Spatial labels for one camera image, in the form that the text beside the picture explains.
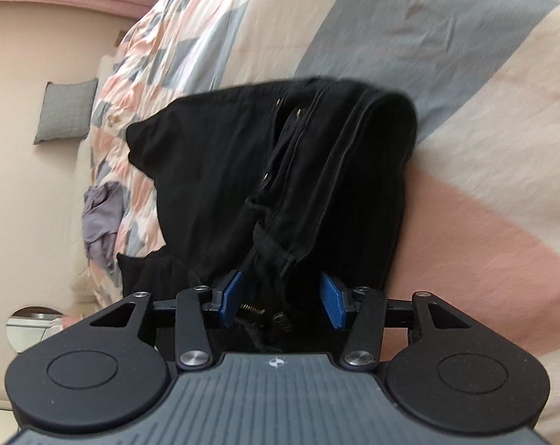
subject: patterned duvet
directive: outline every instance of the patterned duvet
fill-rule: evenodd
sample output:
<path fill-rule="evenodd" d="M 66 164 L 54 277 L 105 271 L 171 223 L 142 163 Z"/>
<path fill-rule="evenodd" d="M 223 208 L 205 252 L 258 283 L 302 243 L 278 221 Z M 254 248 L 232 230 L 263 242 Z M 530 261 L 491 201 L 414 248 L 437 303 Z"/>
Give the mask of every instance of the patterned duvet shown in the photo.
<path fill-rule="evenodd" d="M 163 245 L 126 126 L 189 93 L 328 75 L 406 91 L 419 115 L 390 295 L 427 289 L 534 353 L 560 444 L 560 0 L 159 0 L 92 117 L 95 183 L 120 181 L 116 252 Z M 91 263 L 104 306 L 117 272 Z M 386 336 L 385 357 L 405 337 Z"/>

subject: logo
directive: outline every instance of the logo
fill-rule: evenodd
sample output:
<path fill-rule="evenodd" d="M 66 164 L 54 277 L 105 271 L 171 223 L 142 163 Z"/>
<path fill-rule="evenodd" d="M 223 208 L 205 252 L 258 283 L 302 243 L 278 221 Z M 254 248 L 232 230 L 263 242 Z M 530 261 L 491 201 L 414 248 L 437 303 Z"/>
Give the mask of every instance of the logo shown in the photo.
<path fill-rule="evenodd" d="M 286 364 L 286 361 L 284 361 L 282 358 L 276 357 L 268 361 L 267 364 L 269 364 L 271 367 L 276 368 L 276 370 L 278 370 L 278 368 Z"/>

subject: gray pillow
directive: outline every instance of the gray pillow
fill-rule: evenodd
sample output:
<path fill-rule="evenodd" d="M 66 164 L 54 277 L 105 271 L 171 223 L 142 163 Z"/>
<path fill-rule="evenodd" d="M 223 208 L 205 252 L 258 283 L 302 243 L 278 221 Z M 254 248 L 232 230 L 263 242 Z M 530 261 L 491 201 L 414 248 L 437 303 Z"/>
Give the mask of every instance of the gray pillow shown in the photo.
<path fill-rule="evenodd" d="M 53 139 L 85 138 L 90 129 L 97 83 L 98 79 L 71 85 L 48 82 L 33 144 Z"/>

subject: round black pad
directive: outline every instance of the round black pad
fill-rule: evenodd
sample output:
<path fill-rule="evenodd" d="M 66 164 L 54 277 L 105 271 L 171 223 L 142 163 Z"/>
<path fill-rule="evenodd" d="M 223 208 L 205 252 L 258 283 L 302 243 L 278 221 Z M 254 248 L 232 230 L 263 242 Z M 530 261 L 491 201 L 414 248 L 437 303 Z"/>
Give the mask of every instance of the round black pad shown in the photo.
<path fill-rule="evenodd" d="M 431 332 L 392 359 L 385 383 L 410 415 L 467 435 L 534 426 L 549 395 L 542 365 L 486 328 Z"/>
<path fill-rule="evenodd" d="M 56 385 L 85 390 L 105 385 L 118 372 L 118 361 L 107 353 L 71 351 L 54 359 L 47 374 Z"/>
<path fill-rule="evenodd" d="M 490 393 L 508 378 L 504 365 L 476 353 L 448 356 L 438 364 L 438 375 L 445 384 L 463 393 Z"/>
<path fill-rule="evenodd" d="M 152 346 L 121 329 L 76 327 L 8 367 L 6 392 L 21 425 L 67 434 L 105 431 L 139 417 L 162 396 L 168 370 Z"/>

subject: metal spring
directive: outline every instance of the metal spring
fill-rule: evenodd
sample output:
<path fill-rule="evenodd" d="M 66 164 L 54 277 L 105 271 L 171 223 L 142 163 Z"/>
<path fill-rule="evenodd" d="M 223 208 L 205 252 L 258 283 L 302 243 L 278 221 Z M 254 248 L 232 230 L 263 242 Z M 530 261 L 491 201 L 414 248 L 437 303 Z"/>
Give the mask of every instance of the metal spring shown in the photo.
<path fill-rule="evenodd" d="M 293 326 L 291 322 L 288 320 L 287 316 L 282 312 L 276 313 L 272 318 L 272 321 L 276 323 L 284 333 L 290 333 L 290 331 L 293 330 Z"/>
<path fill-rule="evenodd" d="M 253 314 L 263 315 L 266 313 L 266 310 L 261 310 L 260 308 L 255 308 L 255 306 L 251 306 L 250 304 L 242 304 L 241 309 L 245 311 L 249 311 Z"/>

